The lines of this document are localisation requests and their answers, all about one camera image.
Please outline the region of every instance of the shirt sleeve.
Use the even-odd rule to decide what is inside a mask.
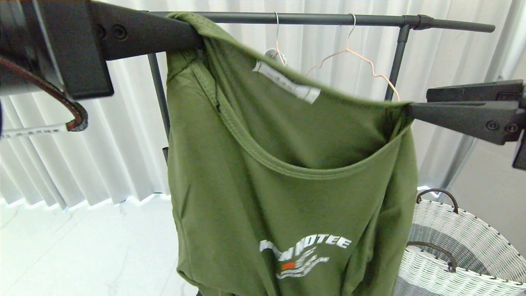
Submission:
[[[378,215],[373,256],[352,296],[392,295],[411,229],[417,184],[414,143],[407,131]]]

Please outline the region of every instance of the screw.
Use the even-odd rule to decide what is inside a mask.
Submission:
[[[493,120],[488,121],[488,123],[486,123],[486,129],[489,129],[490,131],[496,131],[499,129],[499,123]]]
[[[95,26],[95,33],[97,34],[97,38],[104,39],[106,37],[106,30],[102,25],[97,24]]]
[[[507,133],[515,133],[519,130],[519,126],[516,125],[515,123],[510,123],[508,125],[506,125],[506,127],[504,128],[504,130],[507,132]]]
[[[113,36],[119,40],[124,40],[128,36],[126,29],[121,25],[113,25],[112,32]]]

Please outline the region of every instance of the cable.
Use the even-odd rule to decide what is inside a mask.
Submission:
[[[61,102],[73,114],[73,117],[74,117],[73,120],[65,123],[67,131],[80,132],[80,131],[85,130],[88,127],[88,113],[86,109],[84,109],[84,107],[82,107],[82,105],[80,105],[79,103],[68,100],[68,98],[66,97],[66,94],[62,92],[61,90],[59,90],[51,82],[28,71],[26,68],[11,61],[10,58],[8,58],[7,56],[1,53],[0,53],[0,64],[8,67],[10,70],[22,76],[26,80],[29,80],[31,83],[35,84],[36,86],[44,90],[46,93],[48,93],[50,96],[54,97],[59,102]],[[56,129],[57,125],[50,125],[48,127],[53,127],[53,131],[55,132],[61,131],[61,130]],[[37,128],[37,130],[46,129],[46,128],[47,127],[39,127]],[[11,130],[11,131],[5,131],[5,135],[3,135],[2,137],[6,137],[6,135],[9,135],[9,134],[13,134],[13,136],[32,135],[32,134],[35,134],[34,132],[35,132],[35,128]]]

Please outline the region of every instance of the white wicker basket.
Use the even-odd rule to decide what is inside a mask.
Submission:
[[[433,191],[448,195],[454,206],[422,200]],[[395,296],[512,296],[526,290],[524,257],[493,227],[458,208],[445,190],[418,194],[409,241]]]

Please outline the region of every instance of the clothes hanger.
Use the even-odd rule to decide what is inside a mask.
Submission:
[[[312,68],[307,72],[306,75],[309,76],[310,72],[311,72],[312,70],[314,70],[315,68],[321,68],[321,67],[323,66],[323,63],[324,63],[326,60],[328,60],[328,59],[330,59],[330,58],[332,58],[332,57],[334,57],[334,56],[337,56],[337,55],[339,55],[339,54],[341,54],[341,53],[349,52],[349,53],[351,53],[351,54],[353,54],[353,55],[359,57],[360,59],[366,61],[367,63],[369,63],[369,65],[371,65],[372,75],[373,75],[374,77],[382,77],[383,79],[385,79],[385,80],[387,81],[387,83],[389,84],[389,86],[393,89],[393,92],[394,92],[395,95],[396,95],[397,101],[399,102],[399,101],[400,101],[400,95],[398,94],[398,91],[396,90],[395,86],[389,81],[389,79],[388,79],[385,75],[382,75],[382,74],[379,74],[379,75],[378,75],[378,74],[375,73],[375,65],[373,64],[373,62],[371,62],[370,60],[368,60],[366,57],[364,57],[364,56],[362,56],[362,55],[360,55],[360,54],[358,54],[358,53],[356,53],[356,52],[354,52],[354,51],[352,51],[352,50],[349,49],[349,43],[350,43],[350,40],[351,40],[351,34],[352,34],[352,31],[354,31],[354,30],[355,30],[355,27],[356,27],[356,15],[354,15],[354,14],[352,14],[352,13],[351,13],[351,15],[352,15],[352,18],[354,19],[354,23],[353,23],[353,25],[352,25],[351,32],[349,32],[349,36],[347,36],[347,46],[345,47],[345,49],[342,50],[342,51],[339,51],[339,52],[333,53],[333,54],[329,55],[328,57],[324,58],[324,59],[321,61],[321,64],[320,64],[320,65],[312,67]]]
[[[281,51],[279,50],[279,17],[278,17],[278,13],[277,12],[274,12],[274,14],[276,15],[276,24],[277,24],[277,28],[276,28],[276,48],[270,48],[266,51],[265,55],[272,58],[273,60],[277,60],[276,59],[276,55],[279,56],[279,60],[281,61],[281,64],[282,65],[287,65],[287,59],[283,56],[283,54],[281,53]]]

